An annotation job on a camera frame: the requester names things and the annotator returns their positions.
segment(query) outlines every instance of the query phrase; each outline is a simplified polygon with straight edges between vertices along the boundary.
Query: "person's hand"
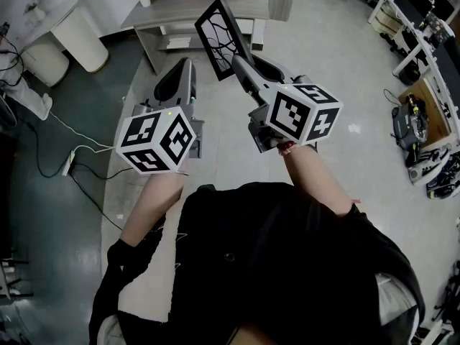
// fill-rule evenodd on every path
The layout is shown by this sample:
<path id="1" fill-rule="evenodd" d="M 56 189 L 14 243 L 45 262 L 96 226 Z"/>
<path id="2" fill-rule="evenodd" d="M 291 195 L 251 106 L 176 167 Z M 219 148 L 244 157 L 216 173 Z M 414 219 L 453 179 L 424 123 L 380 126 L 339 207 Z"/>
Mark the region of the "person's hand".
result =
<path id="1" fill-rule="evenodd" d="M 290 154 L 291 150 L 297 147 L 297 143 L 294 141 L 287 141 L 284 143 L 278 143 L 277 146 L 278 153 L 282 156 Z"/>

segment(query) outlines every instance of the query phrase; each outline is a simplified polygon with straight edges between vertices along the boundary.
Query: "white desk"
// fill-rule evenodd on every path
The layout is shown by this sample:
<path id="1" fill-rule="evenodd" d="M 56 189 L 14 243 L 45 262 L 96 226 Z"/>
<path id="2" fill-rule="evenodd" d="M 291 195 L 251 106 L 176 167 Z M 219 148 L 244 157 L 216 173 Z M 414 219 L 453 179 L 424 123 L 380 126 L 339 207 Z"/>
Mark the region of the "white desk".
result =
<path id="1" fill-rule="evenodd" d="M 49 10 L 18 47 L 27 69 L 49 86 L 65 75 L 68 59 L 46 38 L 48 32 L 90 73 L 109 59 L 109 52 L 77 9 L 79 1 L 65 0 Z"/>
<path id="2" fill-rule="evenodd" d="M 415 56 L 423 50 L 423 52 L 426 55 L 426 60 L 428 61 L 428 67 L 429 69 L 424 72 L 422 75 L 423 77 L 426 77 L 428 75 L 432 75 L 434 79 L 436 80 L 436 84 L 439 87 L 439 91 L 441 92 L 441 98 L 440 101 L 443 101 L 446 103 L 450 109 L 451 112 L 451 121 L 446 121 L 449 124 L 449 127 L 451 128 L 451 132 L 455 135 L 455 142 L 459 142 L 460 140 L 460 120 L 456 114 L 456 106 L 454 105 L 452 98 L 449 94 L 449 90 L 447 89 L 446 83 L 444 82 L 444 79 L 441 75 L 441 72 L 439 71 L 439 67 L 436 64 L 436 58 L 433 56 L 433 53 L 431 51 L 432 47 L 424 40 L 423 38 L 423 33 L 414 27 L 414 23 L 411 22 L 399 9 L 399 7 L 395 4 L 393 0 L 379 0 L 374 11 L 371 13 L 369 19 L 367 20 L 369 23 L 371 23 L 377 13 L 379 12 L 380 8 L 382 8 L 382 5 L 388 1 L 390 6 L 395 10 L 397 17 L 401 20 L 401 22 L 410 30 L 412 33 L 415 35 L 415 38 L 418 41 L 418 45 L 409 53 L 407 57 L 404 58 L 404 60 L 392 71 L 394 75 L 398 75 L 399 72 L 411 61 L 415 58 Z M 441 115 L 445 118 L 444 112 L 442 108 L 439 108 L 439 111 L 441 112 Z"/>

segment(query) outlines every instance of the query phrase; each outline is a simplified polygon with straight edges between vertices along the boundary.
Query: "person's arm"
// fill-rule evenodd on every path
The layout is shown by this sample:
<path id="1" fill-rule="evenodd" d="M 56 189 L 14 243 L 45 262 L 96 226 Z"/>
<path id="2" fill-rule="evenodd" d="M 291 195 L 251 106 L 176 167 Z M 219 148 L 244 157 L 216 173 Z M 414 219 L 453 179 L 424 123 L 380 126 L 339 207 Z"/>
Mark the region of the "person's arm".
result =
<path id="1" fill-rule="evenodd" d="M 150 176 L 126 222 L 120 239 L 135 247 L 159 219 L 179 201 L 186 176 L 175 173 Z"/>
<path id="2" fill-rule="evenodd" d="M 353 202 L 314 149 L 309 146 L 293 147 L 284 159 L 295 187 L 329 207 L 337 216 L 350 212 Z"/>

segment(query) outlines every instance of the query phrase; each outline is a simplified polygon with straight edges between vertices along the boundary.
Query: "person's leg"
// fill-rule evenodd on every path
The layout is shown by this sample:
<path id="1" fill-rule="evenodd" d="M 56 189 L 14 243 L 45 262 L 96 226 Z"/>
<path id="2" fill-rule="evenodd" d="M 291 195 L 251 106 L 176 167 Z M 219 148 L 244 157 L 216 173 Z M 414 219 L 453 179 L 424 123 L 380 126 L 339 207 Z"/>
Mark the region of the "person's leg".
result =
<path id="1" fill-rule="evenodd" d="M 15 84 L 19 76 L 20 72 L 13 68 L 4 73 L 3 80 L 10 84 Z M 52 106 L 52 99 L 47 94 L 43 95 L 43 98 L 40 97 L 37 92 L 29 88 L 23 78 L 21 78 L 17 86 L 4 85 L 3 89 L 8 97 L 28 108 L 39 119 L 46 120 Z"/>

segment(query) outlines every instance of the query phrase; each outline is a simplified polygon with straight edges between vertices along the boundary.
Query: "white cable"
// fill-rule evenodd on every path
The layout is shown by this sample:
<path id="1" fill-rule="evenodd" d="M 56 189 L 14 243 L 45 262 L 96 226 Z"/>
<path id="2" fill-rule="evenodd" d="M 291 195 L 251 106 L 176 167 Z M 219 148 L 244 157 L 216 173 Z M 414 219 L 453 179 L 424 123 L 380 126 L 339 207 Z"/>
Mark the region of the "white cable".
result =
<path id="1" fill-rule="evenodd" d="M 62 120 L 59 119 L 56 115 L 54 115 L 54 114 L 52 113 L 52 111 L 50 111 L 50 114 L 53 115 L 53 116 L 56 118 L 56 120 L 57 120 L 58 122 L 60 122 L 64 127 L 70 129 L 72 132 L 74 132 L 75 134 L 79 135 L 80 137 L 86 138 L 87 140 L 90 140 L 90 141 L 96 143 L 96 144 L 97 144 L 98 146 L 100 146 L 100 147 L 105 147 L 105 148 L 108 148 L 108 149 L 110 149 L 110 150 L 113 148 L 112 146 L 107 146 L 107 145 L 105 145 L 105 144 L 98 143 L 98 142 L 95 141 L 94 139 L 92 139 L 92 138 L 90 138 L 90 137 L 87 137 L 87 136 L 84 135 L 84 134 L 81 134 L 81 133 L 76 132 L 72 127 L 68 126 L 64 121 L 62 121 Z"/>
<path id="2" fill-rule="evenodd" d="M 88 148 L 89 150 L 93 151 L 94 153 L 99 153 L 99 152 L 105 152 L 105 151 L 110 151 L 112 150 L 114 147 L 110 147 L 110 148 L 104 148 L 104 149 L 100 149 L 99 151 L 96 151 L 94 148 L 91 148 L 89 146 L 87 146 L 86 144 L 80 144 L 79 146 L 77 146 L 74 150 L 73 150 L 73 153 L 75 153 L 78 148 Z"/>

